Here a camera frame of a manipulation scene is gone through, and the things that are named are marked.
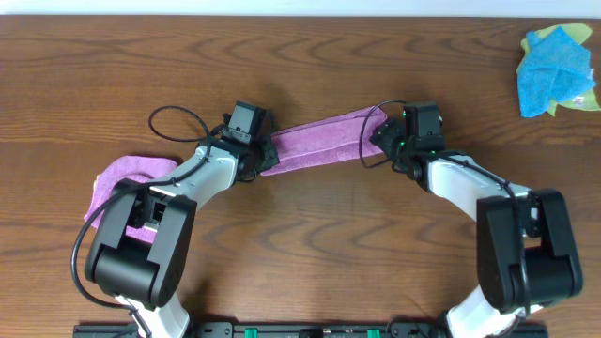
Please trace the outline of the purple microfiber cloth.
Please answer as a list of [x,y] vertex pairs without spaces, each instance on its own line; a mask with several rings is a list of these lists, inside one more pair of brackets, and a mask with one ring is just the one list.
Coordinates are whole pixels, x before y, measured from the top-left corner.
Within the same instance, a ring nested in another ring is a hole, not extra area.
[[279,163],[261,176],[356,160],[362,124],[371,107],[300,125],[271,136]]

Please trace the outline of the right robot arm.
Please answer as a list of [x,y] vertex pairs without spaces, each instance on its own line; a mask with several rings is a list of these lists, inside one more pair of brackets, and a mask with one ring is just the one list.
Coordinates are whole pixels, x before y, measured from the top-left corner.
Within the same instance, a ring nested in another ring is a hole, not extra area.
[[503,179],[467,153],[449,149],[433,102],[404,102],[361,141],[379,148],[393,171],[451,202],[476,223],[477,287],[437,321],[390,323],[392,337],[546,337],[529,317],[583,288],[568,209],[555,189]]

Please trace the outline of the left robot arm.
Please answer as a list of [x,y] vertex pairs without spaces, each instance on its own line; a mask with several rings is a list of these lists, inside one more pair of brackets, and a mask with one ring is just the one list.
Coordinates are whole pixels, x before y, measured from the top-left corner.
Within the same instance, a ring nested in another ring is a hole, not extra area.
[[185,269],[196,212],[237,182],[251,182],[279,159],[266,109],[237,102],[223,124],[193,139],[191,157],[145,183],[123,178],[95,210],[99,227],[85,260],[85,278],[125,309],[141,337],[187,337],[191,317],[177,287]]

